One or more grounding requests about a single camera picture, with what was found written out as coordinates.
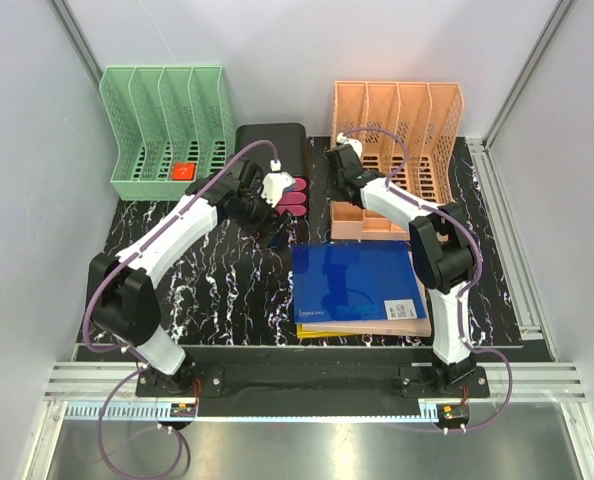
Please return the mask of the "pink bottom drawer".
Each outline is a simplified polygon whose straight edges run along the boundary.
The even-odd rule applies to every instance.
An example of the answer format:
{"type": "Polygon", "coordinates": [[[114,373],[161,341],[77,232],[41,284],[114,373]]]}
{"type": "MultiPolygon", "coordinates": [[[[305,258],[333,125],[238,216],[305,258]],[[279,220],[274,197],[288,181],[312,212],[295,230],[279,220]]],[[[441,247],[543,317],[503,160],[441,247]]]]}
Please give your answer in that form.
{"type": "Polygon", "coordinates": [[[304,205],[278,205],[276,208],[279,214],[290,213],[294,217],[305,217],[307,208],[304,205]]]}

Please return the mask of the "pink drawer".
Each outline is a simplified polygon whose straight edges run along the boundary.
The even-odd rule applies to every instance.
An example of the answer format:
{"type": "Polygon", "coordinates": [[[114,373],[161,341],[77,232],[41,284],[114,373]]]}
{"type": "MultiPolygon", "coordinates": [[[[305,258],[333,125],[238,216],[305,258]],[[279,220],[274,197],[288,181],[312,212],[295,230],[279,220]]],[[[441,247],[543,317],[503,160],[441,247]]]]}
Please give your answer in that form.
{"type": "Polygon", "coordinates": [[[305,217],[307,208],[304,205],[278,205],[276,208],[279,214],[290,213],[294,217],[305,217]]]}
{"type": "Polygon", "coordinates": [[[308,181],[302,177],[295,178],[294,187],[291,190],[291,193],[304,193],[306,194],[308,191],[308,181]]]}
{"type": "Polygon", "coordinates": [[[289,192],[283,195],[279,206],[303,205],[307,200],[307,195],[303,192],[289,192]]]}

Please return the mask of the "pink top drawer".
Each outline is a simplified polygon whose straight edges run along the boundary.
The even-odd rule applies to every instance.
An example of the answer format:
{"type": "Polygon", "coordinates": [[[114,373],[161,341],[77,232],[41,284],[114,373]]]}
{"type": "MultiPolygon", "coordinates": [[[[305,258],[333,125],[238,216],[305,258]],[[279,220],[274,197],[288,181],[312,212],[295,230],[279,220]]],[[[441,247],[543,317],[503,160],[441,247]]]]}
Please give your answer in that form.
{"type": "Polygon", "coordinates": [[[291,190],[291,193],[304,193],[306,194],[308,191],[308,181],[302,177],[295,178],[294,187],[291,190]]]}

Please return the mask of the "orange file organizer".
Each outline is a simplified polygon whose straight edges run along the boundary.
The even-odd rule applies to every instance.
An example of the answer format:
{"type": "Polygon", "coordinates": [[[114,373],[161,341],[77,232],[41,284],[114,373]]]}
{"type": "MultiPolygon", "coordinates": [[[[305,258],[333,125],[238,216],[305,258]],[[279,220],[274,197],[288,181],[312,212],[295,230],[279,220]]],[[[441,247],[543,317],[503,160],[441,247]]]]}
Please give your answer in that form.
{"type": "Polygon", "coordinates": [[[331,144],[340,133],[363,145],[366,169],[430,202],[453,201],[449,167],[464,109],[457,83],[337,81],[331,144]]]}

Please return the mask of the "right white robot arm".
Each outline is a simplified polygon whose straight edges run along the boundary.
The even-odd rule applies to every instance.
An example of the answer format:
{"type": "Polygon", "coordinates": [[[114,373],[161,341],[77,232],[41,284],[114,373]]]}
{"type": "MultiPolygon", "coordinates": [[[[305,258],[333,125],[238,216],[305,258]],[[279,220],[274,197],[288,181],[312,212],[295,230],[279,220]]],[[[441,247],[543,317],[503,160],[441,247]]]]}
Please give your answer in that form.
{"type": "Polygon", "coordinates": [[[345,201],[408,230],[414,272],[431,303],[433,359],[427,377],[440,395],[457,394],[476,368],[467,339],[468,296],[483,264],[465,226],[465,211],[457,203],[424,200],[384,174],[364,168],[350,144],[327,150],[325,158],[332,183],[345,201]]]}

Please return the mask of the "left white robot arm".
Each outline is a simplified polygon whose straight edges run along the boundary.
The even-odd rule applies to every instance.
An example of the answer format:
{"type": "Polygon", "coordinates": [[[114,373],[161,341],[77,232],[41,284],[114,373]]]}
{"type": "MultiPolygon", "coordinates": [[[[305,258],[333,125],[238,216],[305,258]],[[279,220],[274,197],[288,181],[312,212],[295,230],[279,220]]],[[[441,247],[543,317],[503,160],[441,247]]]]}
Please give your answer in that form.
{"type": "Polygon", "coordinates": [[[185,394],[194,383],[193,361],[161,324],[159,282],[225,219],[238,223],[260,245],[272,245],[291,221],[289,212],[276,208],[296,183],[277,160],[264,172],[247,159],[231,159],[226,168],[191,185],[140,240],[115,255],[99,253],[91,260],[83,336],[98,327],[158,377],[167,393],[185,394]]]}

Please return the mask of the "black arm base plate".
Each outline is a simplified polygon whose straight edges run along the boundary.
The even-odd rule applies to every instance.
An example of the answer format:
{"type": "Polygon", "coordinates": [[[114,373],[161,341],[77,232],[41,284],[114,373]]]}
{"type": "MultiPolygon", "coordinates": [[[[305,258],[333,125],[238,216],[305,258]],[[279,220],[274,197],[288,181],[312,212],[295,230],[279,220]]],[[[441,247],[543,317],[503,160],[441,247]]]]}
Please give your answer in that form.
{"type": "Polygon", "coordinates": [[[202,398],[224,398],[259,390],[271,392],[379,392],[402,398],[487,399],[491,391],[485,370],[475,369],[455,384],[442,384],[428,365],[414,364],[217,364],[204,363],[176,377],[153,370],[137,380],[139,397],[182,397],[197,392],[202,398]]]}

